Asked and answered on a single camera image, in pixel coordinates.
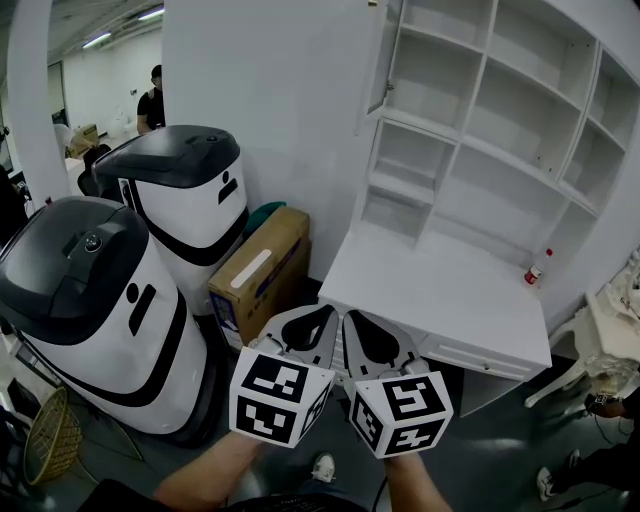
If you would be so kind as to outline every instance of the cardboard box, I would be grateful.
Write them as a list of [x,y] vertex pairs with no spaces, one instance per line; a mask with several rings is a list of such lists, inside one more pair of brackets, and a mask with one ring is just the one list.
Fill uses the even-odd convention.
[[273,315],[295,306],[310,245],[309,215],[281,206],[209,280],[231,347],[248,345]]
[[[85,126],[81,126],[74,132],[74,134],[79,135],[80,137],[87,139],[89,142],[93,142],[94,144],[100,144],[98,127],[95,124],[87,124]],[[79,158],[85,151],[87,151],[86,147],[79,147],[71,143],[71,146],[69,146],[69,157]]]

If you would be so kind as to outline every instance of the white column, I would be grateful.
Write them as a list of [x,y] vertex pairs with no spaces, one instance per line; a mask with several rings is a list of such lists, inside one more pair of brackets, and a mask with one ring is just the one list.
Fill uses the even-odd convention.
[[71,194],[49,114],[47,52],[52,0],[19,0],[7,53],[9,112],[22,170],[36,208]]

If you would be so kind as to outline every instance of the ceiling light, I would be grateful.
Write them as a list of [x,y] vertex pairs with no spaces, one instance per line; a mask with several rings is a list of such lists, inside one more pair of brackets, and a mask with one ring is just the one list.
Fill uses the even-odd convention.
[[164,14],[164,7],[161,7],[157,11],[151,11],[147,14],[143,14],[138,18],[138,21],[150,20],[151,18],[155,18],[156,16],[161,16]]
[[82,49],[84,50],[85,48],[91,48],[92,46],[95,46],[96,44],[98,44],[100,41],[104,41],[105,39],[111,37],[111,32],[107,32],[106,34],[102,34],[101,36],[96,37],[95,39],[92,39],[91,41],[89,41],[87,44],[85,44]]

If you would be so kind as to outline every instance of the black robot lid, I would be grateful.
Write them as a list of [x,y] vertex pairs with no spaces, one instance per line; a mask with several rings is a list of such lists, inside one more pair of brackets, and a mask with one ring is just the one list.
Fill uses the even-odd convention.
[[240,156],[240,147],[224,130],[174,125],[137,137],[95,163],[98,179],[126,178],[173,188],[208,183]]
[[119,203],[55,201],[0,253],[0,315],[49,343],[87,339],[111,313],[148,240],[142,218]]

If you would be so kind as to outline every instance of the small bottle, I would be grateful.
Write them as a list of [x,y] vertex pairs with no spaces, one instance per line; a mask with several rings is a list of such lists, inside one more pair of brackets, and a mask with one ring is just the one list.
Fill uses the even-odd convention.
[[547,260],[553,256],[553,251],[547,249],[544,256],[536,258],[533,265],[529,267],[527,273],[524,275],[524,280],[529,284],[535,284],[540,278],[547,264]]

